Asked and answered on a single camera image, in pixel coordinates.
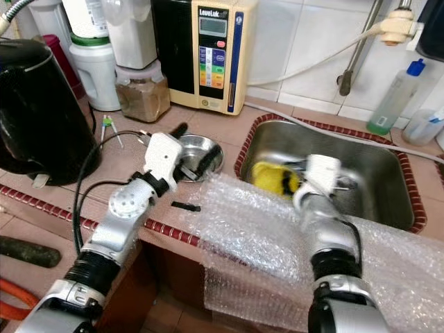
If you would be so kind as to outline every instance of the colored buttons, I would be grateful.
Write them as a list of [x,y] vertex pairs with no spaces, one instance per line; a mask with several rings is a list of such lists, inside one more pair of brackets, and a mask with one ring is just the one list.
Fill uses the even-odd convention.
[[206,87],[223,89],[225,78],[225,51],[199,47],[199,83]]
[[221,66],[212,66],[211,72],[218,73],[218,74],[224,74],[225,73],[225,67]]

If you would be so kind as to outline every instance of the red tile trim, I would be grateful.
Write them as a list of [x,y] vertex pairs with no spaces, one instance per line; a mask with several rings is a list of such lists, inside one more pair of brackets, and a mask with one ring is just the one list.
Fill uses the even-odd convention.
[[[301,118],[297,118],[301,121],[304,121],[305,123],[308,123],[309,125],[315,126],[317,128],[322,128],[325,130],[329,130],[336,133],[351,135],[353,137],[359,137],[364,138],[368,140],[372,140],[375,142],[379,142],[380,144],[388,144],[391,146],[396,146],[393,142],[380,137],[378,135],[365,133],[365,132],[359,132],[357,130],[351,130],[349,128],[344,128],[340,126],[332,126],[327,125],[325,123],[319,123],[317,121],[310,121],[305,120]],[[277,116],[276,114],[265,114],[263,116],[260,116],[256,118],[256,120],[253,122],[253,125],[251,126],[250,132],[247,135],[247,140],[244,142],[244,145],[241,148],[241,152],[239,153],[239,156],[234,164],[234,172],[236,173],[236,176],[240,179],[241,177],[241,168],[242,164],[245,162],[246,155],[245,152],[250,148],[251,140],[253,138],[253,135],[255,134],[258,125],[261,123],[268,121],[268,120],[285,120],[284,118]],[[413,214],[415,216],[415,220],[413,222],[413,226],[410,228],[410,232],[413,232],[415,234],[418,234],[421,232],[424,227],[427,225],[427,217],[425,216],[425,210],[424,206],[422,206],[421,197],[419,196],[418,188],[416,186],[415,178],[413,177],[413,171],[410,167],[410,161],[406,154],[394,152],[401,164],[402,172],[404,174],[404,179],[408,186],[410,201],[413,206]],[[441,175],[441,180],[443,181],[444,185],[444,175]]]
[[[62,219],[68,223],[72,222],[71,212],[68,212],[67,210],[54,206],[50,203],[46,203],[37,198],[33,198],[32,196],[28,196],[27,194],[18,192],[17,190],[11,189],[10,187],[7,187],[5,185],[0,184],[0,194],[3,194],[4,196],[8,196],[14,200],[17,200],[20,203],[24,203],[25,205],[34,207],[37,210],[41,210],[42,212],[45,212],[48,215],[56,216],[59,219]],[[94,231],[99,225],[98,222],[86,219],[84,217],[80,219],[80,222],[82,227],[91,231]],[[199,237],[189,234],[188,232],[175,229],[169,225],[151,219],[145,222],[144,227],[195,247],[197,247],[198,242],[200,240]]]
[[436,165],[436,170],[438,170],[438,175],[441,178],[441,182],[443,183],[443,186],[444,186],[444,174],[442,174],[441,170],[439,169],[439,163],[435,162],[435,165]]

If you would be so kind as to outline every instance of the metal pipe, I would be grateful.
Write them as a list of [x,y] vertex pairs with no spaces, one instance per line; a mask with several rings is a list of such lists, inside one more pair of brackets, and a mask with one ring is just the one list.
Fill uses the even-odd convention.
[[401,0],[398,9],[410,10],[411,0]]
[[33,2],[34,0],[19,0],[16,3],[14,3],[6,12],[5,17],[6,19],[11,22],[12,19],[19,13],[20,10],[23,9],[26,5]]
[[[370,29],[373,26],[383,2],[384,2],[384,0],[375,0],[373,2],[372,8],[370,9],[370,12],[368,13],[368,17],[367,17],[366,23],[364,24],[364,28],[362,29],[362,32],[367,31],[368,29]],[[340,86],[339,87],[339,94],[341,96],[347,96],[350,93],[350,90],[352,87],[353,72],[355,71],[355,67],[357,66],[357,63],[361,57],[361,54],[362,54],[362,51],[366,45],[366,42],[367,42],[367,38],[358,42],[358,44],[355,47],[355,52],[353,52],[352,58],[350,59],[350,62],[347,66],[347,69],[343,72],[342,76],[339,76],[336,80]]]

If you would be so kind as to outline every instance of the yellow sponge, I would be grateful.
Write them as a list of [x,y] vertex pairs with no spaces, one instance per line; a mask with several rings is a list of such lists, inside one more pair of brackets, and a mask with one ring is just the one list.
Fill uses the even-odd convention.
[[299,177],[280,164],[258,162],[253,166],[253,184],[265,191],[290,198],[299,188]]

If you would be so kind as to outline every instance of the digital display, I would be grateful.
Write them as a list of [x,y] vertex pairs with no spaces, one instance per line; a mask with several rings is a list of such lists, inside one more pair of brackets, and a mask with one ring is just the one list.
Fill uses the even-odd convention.
[[201,17],[199,33],[203,35],[227,37],[227,21]]

